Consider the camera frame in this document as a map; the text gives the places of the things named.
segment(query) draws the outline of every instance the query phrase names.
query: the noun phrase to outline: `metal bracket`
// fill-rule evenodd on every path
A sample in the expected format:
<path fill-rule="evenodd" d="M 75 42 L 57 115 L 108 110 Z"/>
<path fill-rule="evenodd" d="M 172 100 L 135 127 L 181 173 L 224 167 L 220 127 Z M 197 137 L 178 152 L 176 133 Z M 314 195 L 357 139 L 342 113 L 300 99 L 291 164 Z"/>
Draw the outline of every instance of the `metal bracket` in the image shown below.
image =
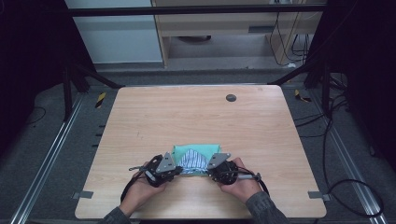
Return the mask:
<path fill-rule="evenodd" d="M 322 194 L 320 191 L 308 191 L 308 196 L 310 199 L 321 198 L 323 202 L 328 202 L 332 199 L 330 194 Z"/>
<path fill-rule="evenodd" d="M 207 170 L 215 169 L 224 161 L 227 161 L 228 158 L 231 157 L 231 153 L 215 153 L 210 159 L 209 163 L 206 166 Z"/>
<path fill-rule="evenodd" d="M 72 199 L 79 199 L 79 198 L 91 199 L 92 195 L 93 195 L 92 191 L 82 190 L 81 192 L 74 192 L 72 195 Z"/>
<path fill-rule="evenodd" d="M 176 165 L 172 159 L 171 154 L 169 154 L 169 152 L 166 152 L 165 155 L 163 155 L 163 159 L 161 160 L 160 164 L 157 167 L 157 173 L 173 171 L 175 169 L 176 169 Z"/>

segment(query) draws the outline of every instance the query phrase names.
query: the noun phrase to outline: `table top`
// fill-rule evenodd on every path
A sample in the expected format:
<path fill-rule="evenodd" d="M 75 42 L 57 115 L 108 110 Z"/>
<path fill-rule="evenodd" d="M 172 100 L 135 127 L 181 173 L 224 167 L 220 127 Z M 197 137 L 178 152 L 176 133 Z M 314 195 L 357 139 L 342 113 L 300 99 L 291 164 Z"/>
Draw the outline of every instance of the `table top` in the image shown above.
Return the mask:
<path fill-rule="evenodd" d="M 226 96 L 234 94 L 236 101 Z M 80 198 L 78 218 L 102 218 L 120 204 L 130 167 L 174 145 L 219 144 L 261 173 L 286 217 L 324 217 L 321 199 L 282 90 L 278 86 L 161 86 L 119 90 Z M 176 176 L 132 215 L 141 219 L 249 218 L 245 205 L 207 176 Z"/>

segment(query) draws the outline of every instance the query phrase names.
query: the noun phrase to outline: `human hand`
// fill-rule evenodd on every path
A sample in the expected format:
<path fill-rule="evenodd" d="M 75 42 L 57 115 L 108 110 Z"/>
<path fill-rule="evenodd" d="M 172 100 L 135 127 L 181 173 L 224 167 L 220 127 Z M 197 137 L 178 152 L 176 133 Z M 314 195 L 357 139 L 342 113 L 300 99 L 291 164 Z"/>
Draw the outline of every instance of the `human hand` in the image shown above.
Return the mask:
<path fill-rule="evenodd" d="M 240 158 L 235 158 L 233 160 L 235 164 L 239 167 L 246 168 L 244 163 Z M 255 179 L 239 179 L 237 178 L 235 183 L 231 185 L 223 185 L 218 183 L 221 191 L 232 194 L 242 203 L 246 201 L 255 193 L 262 191 L 259 183 Z"/>
<path fill-rule="evenodd" d="M 165 190 L 167 182 L 161 184 L 158 188 L 152 187 L 146 179 L 144 173 L 128 189 L 119 209 L 125 216 L 130 217 L 132 213 L 142 206 L 149 198 Z"/>

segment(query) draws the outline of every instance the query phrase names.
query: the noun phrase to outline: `aluminum rail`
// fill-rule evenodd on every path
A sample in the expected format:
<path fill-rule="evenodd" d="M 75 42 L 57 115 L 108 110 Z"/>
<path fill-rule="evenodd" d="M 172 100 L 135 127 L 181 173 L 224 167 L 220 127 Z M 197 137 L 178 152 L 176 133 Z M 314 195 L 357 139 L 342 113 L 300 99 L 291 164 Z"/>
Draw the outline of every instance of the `aluminum rail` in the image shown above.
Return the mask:
<path fill-rule="evenodd" d="M 312 100 L 317 106 L 317 109 L 320 113 L 323 113 L 322 107 L 320 106 L 320 97 L 318 93 L 313 90 L 309 90 L 309 94 L 312 96 Z M 327 125 L 328 121 L 325 118 L 322 118 L 323 122 Z M 356 163 L 352 160 L 352 157 L 349 155 L 347 147 L 345 146 L 339 132 L 333 125 L 329 131 L 332 142 L 334 143 L 334 149 L 338 154 L 338 157 L 341 160 L 341 163 L 344 166 L 346 174 L 351 179 L 357 179 L 359 181 L 365 182 L 361 171 L 359 170 Z M 375 199 L 374 194 L 370 191 L 370 189 L 359 185 L 353 184 L 353 188 L 358 195 L 361 205 L 363 206 L 366 214 L 373 215 L 379 212 L 380 208 L 378 202 Z M 371 223 L 373 224 L 387 224 L 387 219 L 384 214 L 379 215 L 378 217 L 371 217 Z"/>
<path fill-rule="evenodd" d="M 84 95 L 82 93 L 78 94 L 78 98 L 76 99 L 76 102 L 73 106 L 73 113 L 71 114 L 69 120 L 63 123 L 60 131 L 58 132 L 55 140 L 52 143 L 51 148 L 49 149 L 47 157 L 44 159 L 40 169 L 37 172 L 37 175 L 35 176 L 35 180 L 28 189 L 17 211 L 12 216 L 10 223 L 23 224 L 27 220 L 33 206 L 35 205 L 35 201 L 37 200 L 38 195 L 40 194 L 41 190 L 44 187 L 44 184 L 46 183 L 47 177 L 50 174 L 56 158 L 61 151 L 64 140 L 69 134 L 69 131 L 77 117 L 78 111 L 81 108 L 83 96 Z"/>

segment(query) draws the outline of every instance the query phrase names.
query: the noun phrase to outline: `sleeve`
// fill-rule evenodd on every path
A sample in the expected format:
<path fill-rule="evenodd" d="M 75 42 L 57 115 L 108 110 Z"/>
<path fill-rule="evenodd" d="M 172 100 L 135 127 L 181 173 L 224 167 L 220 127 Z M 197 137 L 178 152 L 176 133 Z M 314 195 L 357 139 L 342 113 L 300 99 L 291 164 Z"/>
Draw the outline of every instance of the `sleeve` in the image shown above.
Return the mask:
<path fill-rule="evenodd" d="M 274 202 L 264 191 L 253 194 L 247 200 L 246 206 L 255 224 L 289 223 L 285 215 L 276 208 Z"/>
<path fill-rule="evenodd" d="M 98 224 L 130 224 L 131 221 L 116 207 L 107 214 Z"/>

